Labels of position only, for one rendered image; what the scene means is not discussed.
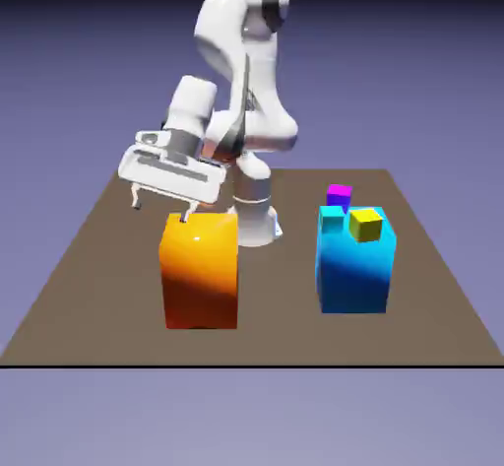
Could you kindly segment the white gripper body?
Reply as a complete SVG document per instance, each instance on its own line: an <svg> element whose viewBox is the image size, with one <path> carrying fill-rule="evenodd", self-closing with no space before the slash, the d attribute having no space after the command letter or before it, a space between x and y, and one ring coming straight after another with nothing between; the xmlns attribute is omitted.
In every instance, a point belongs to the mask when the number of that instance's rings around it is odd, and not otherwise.
<svg viewBox="0 0 504 466"><path fill-rule="evenodd" d="M214 204L225 181L224 166L151 145L132 145L118 167L120 178L138 188L184 201Z"/></svg>

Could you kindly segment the small cyan cube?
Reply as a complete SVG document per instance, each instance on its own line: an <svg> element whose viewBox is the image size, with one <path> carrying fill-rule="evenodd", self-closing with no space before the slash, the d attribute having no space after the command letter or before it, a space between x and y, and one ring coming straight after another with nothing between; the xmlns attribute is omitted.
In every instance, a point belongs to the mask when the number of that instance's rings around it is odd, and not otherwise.
<svg viewBox="0 0 504 466"><path fill-rule="evenodd" d="M337 233L344 228L346 213L341 206L319 208L319 232Z"/></svg>

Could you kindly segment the small magenta cube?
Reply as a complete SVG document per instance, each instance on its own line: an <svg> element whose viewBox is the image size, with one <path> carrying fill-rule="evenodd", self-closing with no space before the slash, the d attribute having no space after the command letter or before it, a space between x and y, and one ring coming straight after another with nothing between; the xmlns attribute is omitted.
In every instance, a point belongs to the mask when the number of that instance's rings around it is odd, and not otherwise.
<svg viewBox="0 0 504 466"><path fill-rule="evenodd" d="M341 207L346 213L351 202L351 194L351 185L330 184L326 193L326 205Z"/></svg>

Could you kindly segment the small yellow cube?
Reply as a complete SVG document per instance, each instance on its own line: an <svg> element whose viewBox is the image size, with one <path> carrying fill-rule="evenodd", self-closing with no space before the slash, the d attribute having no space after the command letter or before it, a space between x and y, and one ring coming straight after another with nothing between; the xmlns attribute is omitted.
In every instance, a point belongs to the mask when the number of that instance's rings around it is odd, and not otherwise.
<svg viewBox="0 0 504 466"><path fill-rule="evenodd" d="M371 242L380 239L383 226L382 216L374 208L351 210L348 229L353 238L359 242Z"/></svg>

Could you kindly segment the large orange box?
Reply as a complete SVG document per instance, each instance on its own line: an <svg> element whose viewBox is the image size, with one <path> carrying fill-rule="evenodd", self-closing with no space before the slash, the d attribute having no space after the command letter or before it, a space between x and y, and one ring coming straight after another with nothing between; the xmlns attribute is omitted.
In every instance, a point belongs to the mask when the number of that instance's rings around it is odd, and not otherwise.
<svg viewBox="0 0 504 466"><path fill-rule="evenodd" d="M158 256L169 329L234 329L238 321L235 214L168 215Z"/></svg>

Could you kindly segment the large blue box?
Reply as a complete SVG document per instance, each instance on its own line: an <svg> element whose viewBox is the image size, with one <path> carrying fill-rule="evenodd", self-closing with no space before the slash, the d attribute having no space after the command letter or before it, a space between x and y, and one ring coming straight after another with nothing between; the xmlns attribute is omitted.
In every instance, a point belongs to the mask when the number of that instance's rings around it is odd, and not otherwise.
<svg viewBox="0 0 504 466"><path fill-rule="evenodd" d="M348 229L351 210L374 208L383 218L380 239L357 242ZM350 207L344 228L320 233L315 259L316 290L324 313L384 313L397 246L396 234L380 207Z"/></svg>

